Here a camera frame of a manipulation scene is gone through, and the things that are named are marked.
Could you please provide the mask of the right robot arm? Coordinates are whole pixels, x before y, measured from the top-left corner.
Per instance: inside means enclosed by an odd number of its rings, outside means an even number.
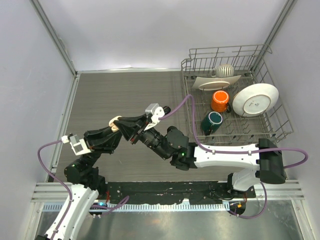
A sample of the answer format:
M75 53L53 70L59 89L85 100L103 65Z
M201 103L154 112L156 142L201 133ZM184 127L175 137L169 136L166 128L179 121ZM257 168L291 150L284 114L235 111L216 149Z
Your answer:
M258 144L240 146L201 145L190 142L175 126L170 126L166 135L160 134L146 115L117 116L109 126L131 144L142 142L182 171L216 166L241 168L227 176L225 190L233 198L258 183L281 185L286 181L282 151L266 138L260 138Z

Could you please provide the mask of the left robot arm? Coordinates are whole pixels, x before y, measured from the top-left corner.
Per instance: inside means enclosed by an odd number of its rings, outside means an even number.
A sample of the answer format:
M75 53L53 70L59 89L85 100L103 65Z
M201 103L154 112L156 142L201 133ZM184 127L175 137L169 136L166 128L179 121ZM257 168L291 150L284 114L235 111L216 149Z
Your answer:
M67 199L53 224L44 235L37 235L37 240L77 238L94 200L102 199L107 192L106 179L99 175L99 169L94 164L102 154L113 154L121 138L122 133L112 124L98 130L88 130L83 138L71 133L54 141L54 144L70 144L77 159L64 170L71 185L57 180L67 190Z

